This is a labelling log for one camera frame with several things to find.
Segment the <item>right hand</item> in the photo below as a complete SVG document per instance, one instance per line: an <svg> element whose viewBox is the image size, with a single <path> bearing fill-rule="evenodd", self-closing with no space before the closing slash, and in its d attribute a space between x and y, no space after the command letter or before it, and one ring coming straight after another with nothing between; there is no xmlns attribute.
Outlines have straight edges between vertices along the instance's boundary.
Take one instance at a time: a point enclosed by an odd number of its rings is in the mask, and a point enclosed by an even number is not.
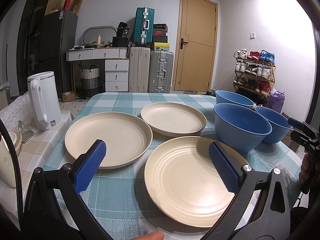
<svg viewBox="0 0 320 240"><path fill-rule="evenodd" d="M302 160L302 165L300 167L300 173L299 173L299 182L301 185L303 185L309 179L308 168L309 168L308 155L305 154Z"/></svg>

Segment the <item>left hand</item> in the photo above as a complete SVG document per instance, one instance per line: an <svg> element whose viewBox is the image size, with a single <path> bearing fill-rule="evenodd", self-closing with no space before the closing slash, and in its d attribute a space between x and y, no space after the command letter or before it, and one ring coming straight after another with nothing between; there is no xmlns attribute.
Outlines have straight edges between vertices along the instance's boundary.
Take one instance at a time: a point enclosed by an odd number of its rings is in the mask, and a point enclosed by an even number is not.
<svg viewBox="0 0 320 240"><path fill-rule="evenodd" d="M164 239L164 234L160 231L155 231L152 233L148 233L144 236L133 238L132 240L163 240L163 239Z"/></svg>

